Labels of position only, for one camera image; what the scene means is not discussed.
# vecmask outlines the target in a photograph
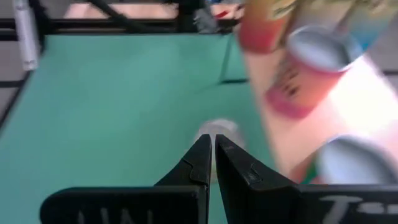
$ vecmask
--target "can lid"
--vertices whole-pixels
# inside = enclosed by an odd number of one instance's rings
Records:
[[[358,43],[322,26],[305,26],[293,31],[287,47],[299,60],[325,72],[339,72],[361,54]]]
[[[385,152],[354,136],[339,136],[319,148],[319,178],[326,184],[396,184],[398,176]]]

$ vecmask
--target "gray floor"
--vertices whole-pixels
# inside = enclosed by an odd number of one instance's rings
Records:
[[[73,0],[41,0],[49,9],[53,18],[62,17]],[[12,1],[0,1],[0,18],[12,17]],[[398,71],[398,16],[391,22],[379,40],[369,50],[370,56],[382,70]],[[19,49],[15,42],[0,42],[0,80],[18,80],[22,77],[22,65],[19,59]],[[392,85],[398,89],[397,76],[388,76]],[[0,89],[0,114],[8,102],[13,89]]]

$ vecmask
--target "green table surface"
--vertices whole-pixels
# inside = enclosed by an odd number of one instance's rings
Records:
[[[0,223],[37,224],[42,201],[68,187],[151,186],[205,121],[236,122],[246,150],[274,167],[230,35],[48,36],[0,136]],[[210,223],[226,223],[218,184]]]

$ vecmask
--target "soda can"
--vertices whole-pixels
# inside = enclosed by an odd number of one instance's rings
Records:
[[[279,46],[295,0],[247,0],[238,38],[244,50],[270,53]]]
[[[290,30],[302,26],[335,29],[354,4],[354,0],[302,0],[297,6]]]
[[[308,115],[361,55],[349,36],[319,26],[293,31],[286,42],[266,103],[291,118]]]
[[[398,12],[397,0],[357,0],[338,30],[354,37],[366,51]]]
[[[384,149],[356,136],[321,146],[292,178],[301,184],[398,184],[397,169]]]

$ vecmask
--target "black metal bar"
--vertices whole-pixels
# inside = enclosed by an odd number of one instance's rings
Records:
[[[134,34],[174,34],[169,32],[142,32],[140,30],[127,32],[123,29],[60,29],[53,34],[57,35],[134,35]]]
[[[0,88],[19,88],[23,83],[24,80],[0,81]]]
[[[198,32],[198,27],[195,24],[195,11],[197,9],[191,6],[178,6],[177,32]]]
[[[52,21],[47,14],[47,9],[40,0],[28,0],[28,3],[34,16],[40,51],[43,51],[45,48],[45,36],[53,31]]]
[[[2,130],[4,124],[7,121],[7,117],[10,115],[11,110],[14,108],[16,105],[16,102],[19,99],[19,96],[21,95],[26,82],[28,81],[30,77],[31,71],[25,72],[23,79],[21,80],[21,87],[18,88],[18,90],[13,94],[11,99],[8,101],[8,104],[6,106],[6,109],[4,110],[3,114],[1,115],[0,118],[0,130]]]
[[[383,70],[383,74],[387,76],[398,75],[398,70]]]
[[[59,29],[115,29],[121,28],[108,19],[53,19],[54,31]],[[175,19],[129,19],[140,24],[154,27],[174,27]],[[236,19],[221,19],[219,25],[223,28],[232,27],[237,23]],[[0,19],[0,29],[15,29],[14,19]]]
[[[88,2],[97,7],[103,13],[105,13],[109,18],[108,20],[113,22],[116,26],[123,26],[128,32],[150,32],[150,33],[164,33],[164,32],[173,32],[175,29],[168,29],[164,27],[152,27],[147,26],[145,24],[138,23],[136,21],[130,21],[124,14],[120,14],[115,11],[112,7],[106,4],[102,0],[88,0]]]
[[[14,30],[0,30],[0,41],[18,41],[17,32]]]

